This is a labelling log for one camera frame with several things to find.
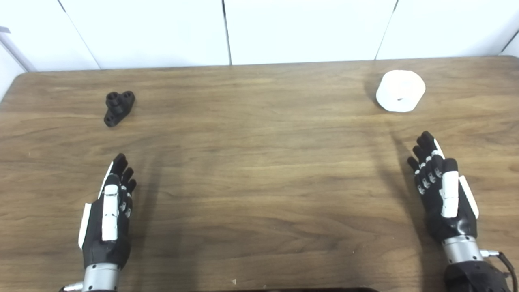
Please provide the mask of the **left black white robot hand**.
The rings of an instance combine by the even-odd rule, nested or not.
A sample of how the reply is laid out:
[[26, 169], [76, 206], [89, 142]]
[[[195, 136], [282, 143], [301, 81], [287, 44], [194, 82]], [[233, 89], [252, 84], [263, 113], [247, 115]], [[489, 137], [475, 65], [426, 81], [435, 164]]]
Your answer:
[[109, 165], [97, 199], [85, 204], [78, 235], [84, 268], [95, 264], [119, 268], [126, 265], [131, 253], [132, 193], [137, 186], [133, 174], [126, 156], [119, 153]]

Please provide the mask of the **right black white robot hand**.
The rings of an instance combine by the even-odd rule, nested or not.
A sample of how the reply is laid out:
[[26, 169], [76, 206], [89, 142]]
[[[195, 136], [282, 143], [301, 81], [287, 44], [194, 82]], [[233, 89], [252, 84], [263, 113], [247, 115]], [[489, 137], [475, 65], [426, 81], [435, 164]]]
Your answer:
[[454, 158], [443, 154], [436, 138], [424, 131], [407, 163], [425, 209], [425, 224], [436, 242], [452, 237], [478, 237], [478, 205]]

